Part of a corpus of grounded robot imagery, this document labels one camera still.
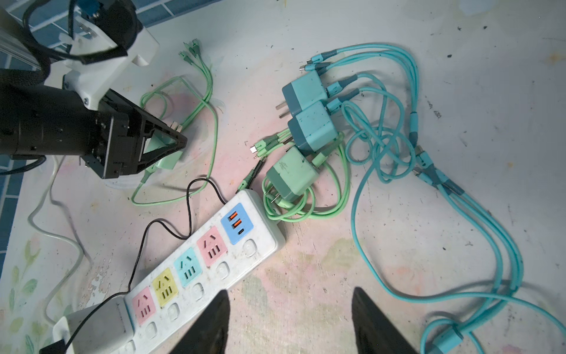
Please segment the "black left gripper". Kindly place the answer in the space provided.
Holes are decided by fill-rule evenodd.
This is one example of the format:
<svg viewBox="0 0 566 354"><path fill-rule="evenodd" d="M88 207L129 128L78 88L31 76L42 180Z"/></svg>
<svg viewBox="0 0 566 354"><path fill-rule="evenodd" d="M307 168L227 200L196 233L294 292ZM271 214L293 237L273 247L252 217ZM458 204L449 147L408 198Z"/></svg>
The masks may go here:
<svg viewBox="0 0 566 354"><path fill-rule="evenodd" d="M100 101L94 141L82 160L100 178L112 179L136 175L186 146L183 134L111 89Z"/></svg>

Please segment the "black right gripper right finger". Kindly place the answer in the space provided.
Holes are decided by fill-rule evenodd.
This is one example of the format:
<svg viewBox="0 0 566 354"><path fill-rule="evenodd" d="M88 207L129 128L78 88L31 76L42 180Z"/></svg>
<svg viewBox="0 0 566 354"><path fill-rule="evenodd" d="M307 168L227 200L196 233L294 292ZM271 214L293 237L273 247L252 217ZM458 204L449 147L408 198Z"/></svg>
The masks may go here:
<svg viewBox="0 0 566 354"><path fill-rule="evenodd" d="M353 292L352 321L358 353L417 354L361 287L356 287Z"/></svg>

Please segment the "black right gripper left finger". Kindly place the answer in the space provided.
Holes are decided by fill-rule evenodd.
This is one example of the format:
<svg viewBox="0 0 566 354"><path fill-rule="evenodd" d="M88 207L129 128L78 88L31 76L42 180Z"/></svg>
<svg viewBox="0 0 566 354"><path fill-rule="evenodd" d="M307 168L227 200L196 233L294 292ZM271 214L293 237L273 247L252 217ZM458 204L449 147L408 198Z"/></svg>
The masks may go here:
<svg viewBox="0 0 566 354"><path fill-rule="evenodd" d="M225 353L230 311L228 292L222 290L170 353Z"/></svg>

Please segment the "white power strip colourful sockets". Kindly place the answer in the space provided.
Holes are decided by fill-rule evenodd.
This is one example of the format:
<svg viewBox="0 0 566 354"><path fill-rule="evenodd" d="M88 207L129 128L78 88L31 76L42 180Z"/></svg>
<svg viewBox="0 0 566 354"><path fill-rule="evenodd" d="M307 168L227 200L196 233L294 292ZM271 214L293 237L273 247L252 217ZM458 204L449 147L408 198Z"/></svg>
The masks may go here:
<svg viewBox="0 0 566 354"><path fill-rule="evenodd" d="M123 296L133 338L113 353L151 353L263 261L285 238L253 190L237 193Z"/></svg>

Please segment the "white USB charger adapter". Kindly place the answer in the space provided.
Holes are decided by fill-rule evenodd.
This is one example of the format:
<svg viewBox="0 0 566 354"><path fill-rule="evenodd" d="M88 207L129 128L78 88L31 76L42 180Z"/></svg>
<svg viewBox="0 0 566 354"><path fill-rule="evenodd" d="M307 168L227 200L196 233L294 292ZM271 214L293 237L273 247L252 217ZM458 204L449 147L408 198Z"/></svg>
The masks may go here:
<svg viewBox="0 0 566 354"><path fill-rule="evenodd" d="M113 353L134 336L123 296L63 316L40 353Z"/></svg>

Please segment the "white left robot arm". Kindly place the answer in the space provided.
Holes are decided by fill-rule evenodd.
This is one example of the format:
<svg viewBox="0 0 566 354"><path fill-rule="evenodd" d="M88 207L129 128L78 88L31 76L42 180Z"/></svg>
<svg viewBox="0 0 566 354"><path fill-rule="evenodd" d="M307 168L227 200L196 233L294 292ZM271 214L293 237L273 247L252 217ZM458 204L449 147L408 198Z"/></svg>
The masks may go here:
<svg viewBox="0 0 566 354"><path fill-rule="evenodd" d="M130 64L147 66L159 44L137 18L132 1L71 1L78 23L91 33L71 35L62 52L40 44L29 21L1 12L1 30L38 63L35 72L1 71L1 153L24 160L26 169L48 156L79 156L100 178L135 175L182 151L177 129L115 92L112 83Z"/></svg>

